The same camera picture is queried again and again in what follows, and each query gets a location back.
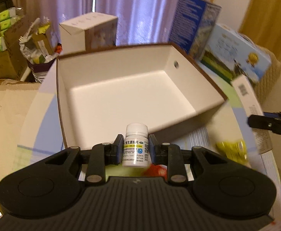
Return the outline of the white medicine bottle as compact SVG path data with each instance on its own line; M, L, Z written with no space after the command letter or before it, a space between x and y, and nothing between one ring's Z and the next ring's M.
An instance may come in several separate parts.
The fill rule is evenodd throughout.
M149 163L148 128L145 124L132 123L126 127L122 165L146 168Z

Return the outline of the red snack packet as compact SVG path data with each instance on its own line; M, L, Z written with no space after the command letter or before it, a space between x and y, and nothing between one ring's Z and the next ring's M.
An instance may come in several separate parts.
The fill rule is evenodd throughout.
M162 177L165 181L167 181L167 167L164 165L151 164L149 168L147 168L144 172L142 172L142 176Z

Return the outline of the white medicine box with barcode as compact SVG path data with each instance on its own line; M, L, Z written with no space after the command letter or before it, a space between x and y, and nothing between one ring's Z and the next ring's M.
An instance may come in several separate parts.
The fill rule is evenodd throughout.
M264 116L248 77L241 74L235 78L231 84L241 101L247 117L251 115ZM252 132L260 154L264 154L272 150L273 146L267 130L252 128Z

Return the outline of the beige quilted cushion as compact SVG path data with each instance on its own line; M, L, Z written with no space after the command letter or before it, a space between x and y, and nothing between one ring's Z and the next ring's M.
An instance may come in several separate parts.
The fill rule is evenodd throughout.
M262 105L281 75L281 62L266 48L261 48L271 59L271 65L261 80L253 87L258 102Z

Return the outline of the yellow snack packet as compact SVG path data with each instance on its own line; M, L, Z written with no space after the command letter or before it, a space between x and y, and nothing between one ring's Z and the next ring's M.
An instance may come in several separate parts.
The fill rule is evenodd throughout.
M247 148L246 144L243 140L238 140L236 142L217 142L216 148L225 154L225 156L239 164L247 165L248 162L248 156L247 156Z

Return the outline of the brown storage box white inside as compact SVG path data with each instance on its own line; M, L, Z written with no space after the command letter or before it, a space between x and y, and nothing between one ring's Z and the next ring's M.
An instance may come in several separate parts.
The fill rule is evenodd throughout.
M227 96L182 49L127 45L60 56L56 87L65 147L113 142L141 123L160 142L204 126Z

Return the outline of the checkered bed sheet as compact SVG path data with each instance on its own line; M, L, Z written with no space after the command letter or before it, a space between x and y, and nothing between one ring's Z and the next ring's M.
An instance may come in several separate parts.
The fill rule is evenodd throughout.
M183 149L190 149L193 145L197 145L215 150L215 144L218 142L235 142L243 139L252 168L268 175L277 187L277 197L270 215L275 219L281 219L281 181L273 152L257 153L254 135L247 124L246 112L236 91L204 65L201 68L228 96L228 101L205 127L179 138L175 143ZM13 171L40 161L64 148L57 106L55 64L39 86L24 120Z

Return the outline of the light blue milk carton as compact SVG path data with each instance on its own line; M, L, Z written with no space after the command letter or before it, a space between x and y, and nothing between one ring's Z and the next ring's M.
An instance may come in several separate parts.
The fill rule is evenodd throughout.
M229 84L240 75L256 85L271 66L270 56L225 24L216 24L200 58Z

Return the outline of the beige dog pattern blanket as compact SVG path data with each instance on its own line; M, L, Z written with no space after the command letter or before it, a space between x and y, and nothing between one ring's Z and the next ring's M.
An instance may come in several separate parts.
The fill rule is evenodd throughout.
M0 181L13 171L21 129L40 84L0 85Z

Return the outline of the white cardboard box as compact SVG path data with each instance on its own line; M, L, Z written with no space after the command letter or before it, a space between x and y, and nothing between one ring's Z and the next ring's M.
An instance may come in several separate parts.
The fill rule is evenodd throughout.
M116 45L118 18L90 12L59 24L63 54L94 51Z

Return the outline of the bin with trash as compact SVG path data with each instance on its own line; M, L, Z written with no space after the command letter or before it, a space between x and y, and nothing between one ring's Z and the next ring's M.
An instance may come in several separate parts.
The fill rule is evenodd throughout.
M19 38L20 52L27 60L36 82L42 83L54 61L62 52L52 22L48 17L37 18Z

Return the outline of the dark blue milk carton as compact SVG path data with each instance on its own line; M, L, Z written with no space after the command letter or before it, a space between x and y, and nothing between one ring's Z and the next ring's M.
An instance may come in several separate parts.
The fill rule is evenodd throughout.
M178 0L169 42L193 59L201 56L220 15L221 6L206 0Z

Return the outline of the cardboard box with tissue packs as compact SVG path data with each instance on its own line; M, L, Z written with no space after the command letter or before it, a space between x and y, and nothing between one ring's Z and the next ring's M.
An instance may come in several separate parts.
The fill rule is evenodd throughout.
M29 19L22 8L0 12L0 79L20 80L27 69L19 39L28 28Z

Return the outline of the purple curtain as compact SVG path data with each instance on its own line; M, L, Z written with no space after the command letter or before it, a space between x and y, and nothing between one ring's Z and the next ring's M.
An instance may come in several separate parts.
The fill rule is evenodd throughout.
M13 0L31 21L47 17L56 32L65 20L99 12L118 17L118 45L166 42L178 0Z

